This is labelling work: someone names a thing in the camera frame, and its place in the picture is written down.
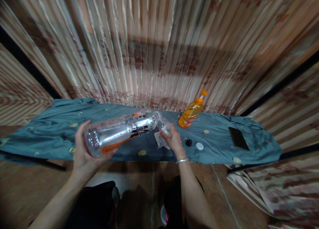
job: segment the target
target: orange bottle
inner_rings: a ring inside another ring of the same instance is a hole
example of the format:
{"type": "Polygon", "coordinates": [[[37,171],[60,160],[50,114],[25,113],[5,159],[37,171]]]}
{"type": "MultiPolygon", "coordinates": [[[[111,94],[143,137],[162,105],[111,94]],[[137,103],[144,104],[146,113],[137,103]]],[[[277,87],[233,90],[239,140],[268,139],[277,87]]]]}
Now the orange bottle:
{"type": "Polygon", "coordinates": [[[198,97],[194,102],[190,103],[183,115],[178,121],[178,125],[181,128],[189,128],[195,121],[197,116],[203,111],[204,96],[208,94],[205,89],[202,89],[201,96],[198,97]]]}

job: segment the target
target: white bottle cap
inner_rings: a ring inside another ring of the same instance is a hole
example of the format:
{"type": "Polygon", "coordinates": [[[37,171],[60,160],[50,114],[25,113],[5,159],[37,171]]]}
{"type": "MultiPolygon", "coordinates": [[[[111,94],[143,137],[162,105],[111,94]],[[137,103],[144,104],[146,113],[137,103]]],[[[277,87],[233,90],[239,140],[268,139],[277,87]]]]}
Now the white bottle cap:
{"type": "Polygon", "coordinates": [[[204,146],[201,143],[196,143],[196,147],[198,150],[203,150],[204,146]]]}

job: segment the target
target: silver bracelet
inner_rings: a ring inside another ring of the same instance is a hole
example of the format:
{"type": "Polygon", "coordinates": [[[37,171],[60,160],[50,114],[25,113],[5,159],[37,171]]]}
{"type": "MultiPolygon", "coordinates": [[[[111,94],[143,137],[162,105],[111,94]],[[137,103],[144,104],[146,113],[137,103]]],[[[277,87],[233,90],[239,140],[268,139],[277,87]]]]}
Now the silver bracelet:
{"type": "Polygon", "coordinates": [[[178,164],[180,164],[180,163],[182,163],[182,162],[188,161],[188,160],[189,160],[188,158],[183,158],[183,159],[181,159],[181,160],[178,160],[178,161],[176,162],[176,165],[178,165],[178,164]]]}

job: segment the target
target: left hand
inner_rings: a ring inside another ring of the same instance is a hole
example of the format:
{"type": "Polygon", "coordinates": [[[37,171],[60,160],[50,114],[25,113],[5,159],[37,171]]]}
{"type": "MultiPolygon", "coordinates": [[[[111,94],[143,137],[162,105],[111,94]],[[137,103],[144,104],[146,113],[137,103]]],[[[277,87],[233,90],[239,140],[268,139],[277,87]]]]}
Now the left hand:
{"type": "Polygon", "coordinates": [[[99,158],[94,158],[91,156],[83,135],[85,127],[91,122],[92,121],[89,120],[81,124],[75,134],[76,150],[73,156],[74,166],[72,176],[85,184],[95,175],[99,167],[108,161],[117,151],[117,148],[115,148],[113,151],[99,158]]]}

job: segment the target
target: black bottle cap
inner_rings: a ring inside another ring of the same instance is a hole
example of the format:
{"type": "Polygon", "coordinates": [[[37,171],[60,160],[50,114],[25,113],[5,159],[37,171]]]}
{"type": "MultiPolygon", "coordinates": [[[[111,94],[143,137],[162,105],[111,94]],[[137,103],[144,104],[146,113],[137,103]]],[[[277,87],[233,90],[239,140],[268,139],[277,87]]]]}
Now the black bottle cap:
{"type": "Polygon", "coordinates": [[[189,147],[192,146],[192,140],[191,139],[187,139],[186,140],[186,145],[189,146],[189,147]]]}

